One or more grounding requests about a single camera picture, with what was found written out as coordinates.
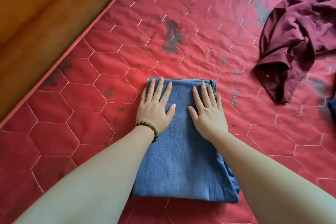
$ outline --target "wooden bed frame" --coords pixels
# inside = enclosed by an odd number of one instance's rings
[[[113,1],[0,0],[0,127]]]

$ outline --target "red mattress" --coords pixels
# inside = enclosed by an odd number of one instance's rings
[[[115,0],[2,122],[0,223],[134,125],[148,77],[216,79],[229,131],[336,197],[336,140],[326,108],[335,58],[317,60],[291,103],[251,74],[258,36],[281,0]],[[255,223],[227,205],[128,200],[119,223]]]

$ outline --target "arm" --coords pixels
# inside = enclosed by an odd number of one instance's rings
[[[175,113],[175,105],[165,113],[171,83],[161,96],[163,78],[155,94],[155,80],[148,95],[144,89],[136,122],[146,121],[162,133]],[[115,142],[76,168],[29,207],[15,224],[38,223],[117,223],[131,192],[138,168],[153,141],[154,132],[136,126]]]
[[[221,96],[216,102],[211,86],[208,94],[202,84],[204,105],[193,92],[199,115],[192,107],[189,111],[195,127],[225,156],[260,224],[336,223],[334,197],[231,135]]]

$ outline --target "wooden bead bracelet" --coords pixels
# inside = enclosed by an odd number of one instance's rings
[[[138,122],[138,123],[135,125],[135,127],[136,127],[136,126],[146,126],[146,127],[149,127],[149,128],[150,128],[151,130],[153,130],[153,132],[154,132],[154,140],[152,141],[152,143],[157,141],[157,137],[159,136],[159,135],[158,135],[159,132],[158,132],[158,130],[156,129],[155,126],[152,126],[151,123],[141,121],[141,122]]]

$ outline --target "hand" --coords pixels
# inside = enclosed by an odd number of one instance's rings
[[[198,115],[193,107],[189,106],[188,110],[197,131],[203,138],[212,142],[217,136],[229,132],[228,124],[222,108],[221,95],[218,94],[216,102],[211,86],[208,86],[208,94],[204,82],[201,83],[201,92],[204,105],[196,88],[192,89]]]
[[[170,124],[170,121],[174,117],[176,107],[176,104],[171,105],[170,109],[166,114],[165,107],[168,102],[173,85],[171,82],[168,83],[166,91],[162,95],[162,98],[160,100],[163,81],[164,79],[163,77],[161,77],[155,93],[154,93],[154,87],[155,87],[154,79],[150,82],[147,96],[146,96],[146,89],[143,90],[139,109],[136,114],[137,123],[141,121],[151,123],[158,130],[159,135],[162,134],[162,132]]]

